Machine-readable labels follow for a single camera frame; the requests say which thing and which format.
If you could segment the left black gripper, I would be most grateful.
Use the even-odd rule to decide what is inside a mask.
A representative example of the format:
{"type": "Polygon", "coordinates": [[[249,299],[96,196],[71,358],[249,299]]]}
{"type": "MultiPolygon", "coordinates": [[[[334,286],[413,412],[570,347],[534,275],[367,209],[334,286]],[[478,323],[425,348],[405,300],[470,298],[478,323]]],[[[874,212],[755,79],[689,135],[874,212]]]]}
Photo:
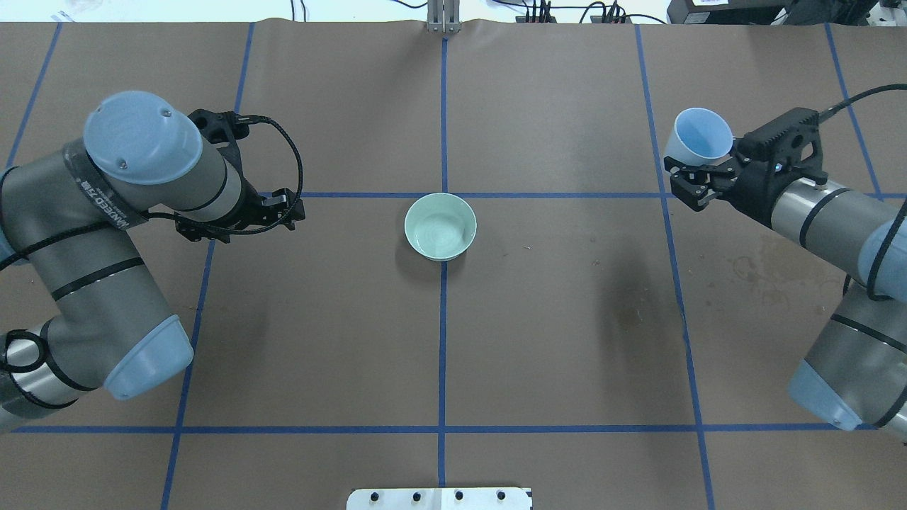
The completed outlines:
{"type": "Polygon", "coordinates": [[[236,206],[227,215],[211,217],[207,222],[201,217],[187,217],[174,213],[176,232],[190,242],[230,242],[230,230],[247,230],[261,227],[274,230],[278,227],[296,230],[307,213],[301,197],[289,188],[279,188],[268,195],[260,193],[245,178],[241,181],[240,196],[236,206]]]}

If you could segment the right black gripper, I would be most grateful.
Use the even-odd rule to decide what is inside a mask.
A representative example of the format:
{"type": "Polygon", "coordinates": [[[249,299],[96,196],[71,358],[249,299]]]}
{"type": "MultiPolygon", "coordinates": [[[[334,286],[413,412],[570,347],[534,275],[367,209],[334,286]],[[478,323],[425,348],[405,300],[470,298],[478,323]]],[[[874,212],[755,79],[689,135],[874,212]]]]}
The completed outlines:
{"type": "Polygon", "coordinates": [[[694,212],[701,212],[713,200],[729,203],[739,213],[768,229],[780,195],[787,188],[787,174],[775,175],[761,161],[744,162],[731,157],[719,164],[684,164],[670,156],[663,158],[671,194],[694,212]]]}

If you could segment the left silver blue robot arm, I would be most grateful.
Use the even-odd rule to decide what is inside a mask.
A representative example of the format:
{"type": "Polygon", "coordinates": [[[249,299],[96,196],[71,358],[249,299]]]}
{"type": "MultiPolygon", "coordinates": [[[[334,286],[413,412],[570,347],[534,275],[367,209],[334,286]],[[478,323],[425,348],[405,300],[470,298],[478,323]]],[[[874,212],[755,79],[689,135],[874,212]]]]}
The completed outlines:
{"type": "Polygon", "coordinates": [[[129,230],[171,220],[188,241],[228,243],[305,217],[302,183],[263,195],[237,142],[265,115],[179,112],[120,91],[81,137],[2,174],[2,267],[28,264],[58,314],[2,335],[2,432],[103,388],[128,400],[191,364],[194,348],[129,230]]]}

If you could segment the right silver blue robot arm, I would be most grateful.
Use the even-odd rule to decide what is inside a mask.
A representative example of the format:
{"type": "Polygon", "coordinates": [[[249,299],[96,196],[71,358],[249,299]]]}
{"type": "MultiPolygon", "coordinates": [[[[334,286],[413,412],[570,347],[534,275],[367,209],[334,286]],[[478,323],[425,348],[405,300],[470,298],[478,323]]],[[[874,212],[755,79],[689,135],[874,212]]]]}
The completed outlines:
{"type": "Polygon", "coordinates": [[[905,208],[828,178],[806,159],[731,152],[664,158],[671,193],[700,212],[722,200],[845,274],[842,298],[794,371],[794,402],[843,431],[905,439],[905,208]]]}

